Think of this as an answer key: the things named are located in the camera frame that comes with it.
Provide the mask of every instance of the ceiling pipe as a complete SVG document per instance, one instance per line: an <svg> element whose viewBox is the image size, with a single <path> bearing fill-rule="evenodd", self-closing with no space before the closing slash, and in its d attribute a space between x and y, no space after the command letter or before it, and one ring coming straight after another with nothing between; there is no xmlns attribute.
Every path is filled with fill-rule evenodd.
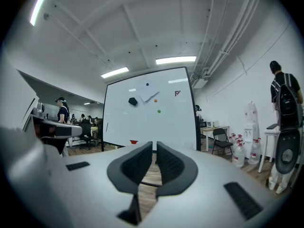
<svg viewBox="0 0 304 228"><path fill-rule="evenodd" d="M209 70L204 73L203 77L206 75L211 75L238 42L252 19L252 16L258 5L258 1L259 0L244 0L231 33L227 37L223 47L211 64Z"/></svg>
<svg viewBox="0 0 304 228"><path fill-rule="evenodd" d="M197 58L196 58L196 63L195 63L194 69L193 69L193 71L192 71L192 74L191 74L191 76L190 76L190 79L192 79L192 77L193 77L193 75L194 75L195 68L196 68L196 66L197 66L197 64L198 64L198 62L199 62L201 52L203 51L203 47L204 47L204 44L205 44L205 41L206 41L206 37L207 37L207 33L208 33L210 21L211 21L212 10L213 10L213 4L214 4L214 0L212 0L212 2L211 2L210 14L209 14L209 19L208 19L208 23L207 23L207 28L206 28L205 37L204 37L203 43L202 43L202 45L201 45L201 48L200 48L200 51L199 51L199 55L198 55Z"/></svg>
<svg viewBox="0 0 304 228"><path fill-rule="evenodd" d="M222 28L222 24L223 24L223 21L224 21L224 16L225 16L226 11L227 11L227 5L228 5L228 0L225 0L225 5L224 5L224 9L223 9L222 16L221 16L221 21L220 21L219 26L218 26L218 30L217 30L217 32L216 32L216 35L215 35L215 37L214 37L214 39L213 39L213 41L212 41L212 44L211 44L210 48L209 48L207 57L204 59L202 65L201 65L201 69L200 69L199 73L201 72L202 68L204 68L205 64L208 62L208 60L209 60L209 58L210 58L210 56L211 56L211 53L212 53L213 48L214 48L214 46L215 46L215 41L216 41L216 39L218 38L219 32L220 32L220 30L221 30L221 28Z"/></svg>

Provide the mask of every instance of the white stool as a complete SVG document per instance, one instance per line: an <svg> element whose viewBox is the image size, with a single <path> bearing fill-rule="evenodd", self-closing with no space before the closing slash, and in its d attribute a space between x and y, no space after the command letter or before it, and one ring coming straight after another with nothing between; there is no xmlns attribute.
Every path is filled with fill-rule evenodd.
<svg viewBox="0 0 304 228"><path fill-rule="evenodd" d="M267 144L268 144L268 136L274 136L274 144L271 147L272 151L271 151L270 159L269 159L269 162L271 163L272 159L274 157L274 153L276 151L276 144L275 143L277 141L277 136L280 134L280 130L279 130L278 127L276 127L275 129L266 129L264 131L264 133L265 133L265 136L266 136L266 144L265 144L265 148L263 149L263 152L262 152L262 159L261 159L260 167L258 168L258 173L261 173L262 167L263 167L263 164L264 164L266 150L267 150Z"/></svg>

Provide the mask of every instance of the white desk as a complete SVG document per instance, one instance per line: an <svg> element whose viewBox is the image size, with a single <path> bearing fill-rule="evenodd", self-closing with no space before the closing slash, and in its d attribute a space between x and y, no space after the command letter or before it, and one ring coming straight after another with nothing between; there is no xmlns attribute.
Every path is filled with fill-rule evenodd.
<svg viewBox="0 0 304 228"><path fill-rule="evenodd" d="M272 159L274 157L274 153L275 153L275 150L276 150L276 144L275 143L277 141L277 136L280 134L279 126L277 126L274 129L266 129L264 131L264 133L265 133L265 136L266 136L266 144L265 144L265 148L262 151L262 160L261 160L261 163L260 163L260 167L258 168L258 173L261 173L261 170L262 170L262 167L263 167L263 164L264 164L266 150L267 150L267 144L268 144L268 136L273 136L274 137L274 144L271 146L272 150L271 150L270 159L269 159L269 162L272 162Z"/></svg>
<svg viewBox="0 0 304 228"><path fill-rule="evenodd" d="M219 126L217 128L222 128L222 129L226 129L226 134L227 136L229 136L229 126ZM208 132L213 132L214 129L217 128L211 128L211 127L202 127L201 130L201 134L204 134L204 132L206 133L206 151L209 151L209 140L208 140Z"/></svg>

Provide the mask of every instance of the black rubber pad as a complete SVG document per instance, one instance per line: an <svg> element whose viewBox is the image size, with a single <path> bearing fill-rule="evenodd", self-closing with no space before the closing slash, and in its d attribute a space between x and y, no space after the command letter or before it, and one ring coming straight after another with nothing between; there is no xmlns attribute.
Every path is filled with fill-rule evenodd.
<svg viewBox="0 0 304 228"><path fill-rule="evenodd" d="M79 163L75 163L75 164L70 164L70 165L66 165L67 169L69 171L74 171L74 170L77 170L77 169L80 169L80 168L83 168L83 167L86 167L86 166L89 166L90 164L88 162L79 162Z"/></svg>
<svg viewBox="0 0 304 228"><path fill-rule="evenodd" d="M237 205L245 220L251 219L263 210L263 208L258 205L237 182L230 182L225 184L224 187Z"/></svg>

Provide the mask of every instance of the white pants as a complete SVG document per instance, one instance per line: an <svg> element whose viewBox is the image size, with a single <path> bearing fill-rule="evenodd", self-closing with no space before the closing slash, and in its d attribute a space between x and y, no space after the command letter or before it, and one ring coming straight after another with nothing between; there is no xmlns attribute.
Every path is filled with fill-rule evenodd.
<svg viewBox="0 0 304 228"><path fill-rule="evenodd" d="M276 185L277 180L279 178L280 175L282 175L282 182L280 183L280 186L282 188L286 188L289 182L289 179L291 177L291 175L294 172L294 168L291 170L291 172L287 173L287 174L280 174L277 169L276 169L276 164L273 165L272 170L271 170L271 176L269 177L269 182L271 184Z"/></svg>
<svg viewBox="0 0 304 228"><path fill-rule="evenodd" d="M62 156L63 157L68 157L68 151L67 151L67 147L66 146L64 146L64 148L63 148Z"/></svg>

